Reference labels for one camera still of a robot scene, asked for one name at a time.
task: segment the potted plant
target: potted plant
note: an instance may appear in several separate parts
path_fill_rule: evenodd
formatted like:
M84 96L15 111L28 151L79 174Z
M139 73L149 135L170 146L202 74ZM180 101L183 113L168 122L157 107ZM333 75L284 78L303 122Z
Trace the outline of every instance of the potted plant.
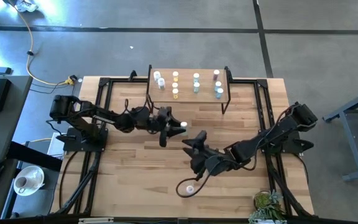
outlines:
M273 190L272 192L261 191L254 197L254 211L249 216L249 223L255 224L257 220L276 220L282 222L284 220L284 211L281 209L279 200L282 196Z

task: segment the wooden board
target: wooden board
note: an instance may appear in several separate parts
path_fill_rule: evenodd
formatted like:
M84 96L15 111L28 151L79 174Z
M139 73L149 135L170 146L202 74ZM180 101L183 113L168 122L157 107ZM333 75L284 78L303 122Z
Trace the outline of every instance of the wooden board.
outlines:
M153 73L159 71L161 77L165 80L165 89L160 90L158 85L154 82ZM178 78L178 98L174 99L172 94L173 72L179 72ZM226 103L229 101L227 93L227 78L226 71L220 69L220 74L217 81L222 83L223 94L220 99L215 97L215 82L213 80L214 69L167 69L167 68L153 68L150 71L150 87L149 95L155 103ZM193 91L193 75L199 73L200 92Z
M80 99L94 103L99 77L84 77ZM270 97L275 118L288 107L283 79L268 79ZM144 104L145 83L116 83L113 86L110 110L120 113L124 100L129 106ZM102 155L98 181L94 195L92 216L109 217L210 217L244 218L254 211L252 197L269 189L264 156L258 153L256 170L232 170L211 177L204 189L192 198L180 198L175 193L179 181L194 177L190 158L182 151L182 139L193 138L201 130L207 130L206 141L211 147L222 149L242 139L257 134L259 120L252 85L235 84L231 87L232 100L225 115L221 105L160 103L172 106L173 115L187 121L188 136L174 136L166 148L158 145L158 134L149 135L135 130L121 133L108 126L109 139ZM70 154L65 156L62 170ZM79 152L69 164L62 189L63 203L78 185L84 153ZM313 213L308 184L302 163L293 155L283 154L287 184L304 208ZM58 191L51 212L58 209ZM83 197L86 204L88 188Z

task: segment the black desk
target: black desk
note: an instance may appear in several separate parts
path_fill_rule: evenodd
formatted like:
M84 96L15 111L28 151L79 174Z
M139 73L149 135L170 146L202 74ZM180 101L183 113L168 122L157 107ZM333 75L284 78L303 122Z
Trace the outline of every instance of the black desk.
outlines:
M9 79L12 85L4 109L0 112L0 162L6 165L0 179L0 216L11 188L12 179L17 172L17 160L55 171L60 171L62 164L60 159L12 142L32 78L30 76L5 76L5 78Z

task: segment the concrete floor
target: concrete floor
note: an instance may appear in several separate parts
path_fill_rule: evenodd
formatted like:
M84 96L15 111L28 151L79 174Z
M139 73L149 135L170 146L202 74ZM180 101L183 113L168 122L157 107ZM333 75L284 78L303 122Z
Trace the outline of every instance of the concrete floor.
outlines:
M25 17L37 26L257 28L252 0L35 2L39 12ZM259 0L259 5L265 29L358 30L358 1ZM3 4L0 25L23 26L18 15ZM320 118L358 95L358 35L267 34L266 39L273 75L285 79L290 102L306 103ZM50 82L69 75L129 75L131 70L146 75L148 64L167 68L227 65L235 77L266 77L258 34L34 32L34 40L37 56L31 70ZM0 31L0 66L13 68L14 75L27 74L29 45L28 32ZM55 94L71 94L70 88ZM15 141L52 135L44 122L52 98L29 93ZM56 127L67 128L64 124ZM358 180L341 179L356 171L341 124L320 120L302 137L315 143L305 152L315 213L358 221Z

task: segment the yellow cable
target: yellow cable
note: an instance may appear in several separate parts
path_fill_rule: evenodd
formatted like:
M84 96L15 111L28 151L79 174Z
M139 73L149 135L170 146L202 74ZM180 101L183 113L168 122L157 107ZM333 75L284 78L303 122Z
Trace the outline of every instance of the yellow cable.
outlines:
M52 140L52 138L37 139L37 140L30 141L30 142L49 141L49 140Z
M27 29L29 30L30 33L30 37L31 37L31 47L29 52L32 52L32 48L34 46L34 38L32 37L32 32L31 29L29 27L29 24L27 23L27 21L24 19L24 17L22 16L22 14L16 9L15 4L13 4L13 2L11 0L8 0L9 3L12 5L12 7L17 11L17 13L19 14L20 18L23 20L25 26L27 27ZM26 63L26 69L27 69L27 73L35 80L37 80L38 82L47 84L47 85L74 85L73 80L71 80L70 78L68 78L67 80L65 80L65 82L61 82L61 83L50 83L50 82L46 82L43 81L37 77L35 77L31 72L30 72L30 55L27 56L27 63Z

